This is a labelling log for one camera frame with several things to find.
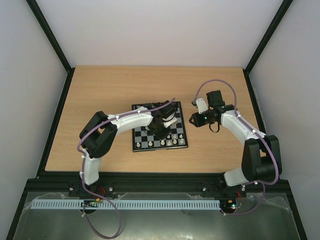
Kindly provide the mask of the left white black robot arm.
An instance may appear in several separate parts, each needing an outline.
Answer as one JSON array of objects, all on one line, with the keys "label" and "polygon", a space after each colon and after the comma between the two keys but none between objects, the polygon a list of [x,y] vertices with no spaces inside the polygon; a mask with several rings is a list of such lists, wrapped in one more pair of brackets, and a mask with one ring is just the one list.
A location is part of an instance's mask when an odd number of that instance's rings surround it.
[{"label": "left white black robot arm", "polygon": [[177,122],[178,106],[175,100],[145,103],[134,110],[119,114],[96,112],[79,134],[77,151],[82,153],[80,178],[85,185],[99,179],[103,156],[111,149],[115,138],[126,131],[147,127],[159,140],[171,133],[171,125]]}]

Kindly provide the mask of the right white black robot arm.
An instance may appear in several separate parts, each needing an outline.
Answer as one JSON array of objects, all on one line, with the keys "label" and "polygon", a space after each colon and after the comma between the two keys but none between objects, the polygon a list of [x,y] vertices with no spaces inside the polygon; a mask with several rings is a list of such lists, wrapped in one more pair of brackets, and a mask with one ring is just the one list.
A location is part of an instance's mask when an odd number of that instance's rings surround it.
[{"label": "right white black robot arm", "polygon": [[228,129],[243,145],[241,166],[223,174],[218,191],[229,196],[237,185],[275,184],[282,170],[278,138],[254,128],[241,116],[236,104],[225,104],[219,90],[208,92],[206,97],[204,100],[196,96],[192,101],[197,112],[189,122],[197,128],[217,123],[218,131],[221,126]]}]

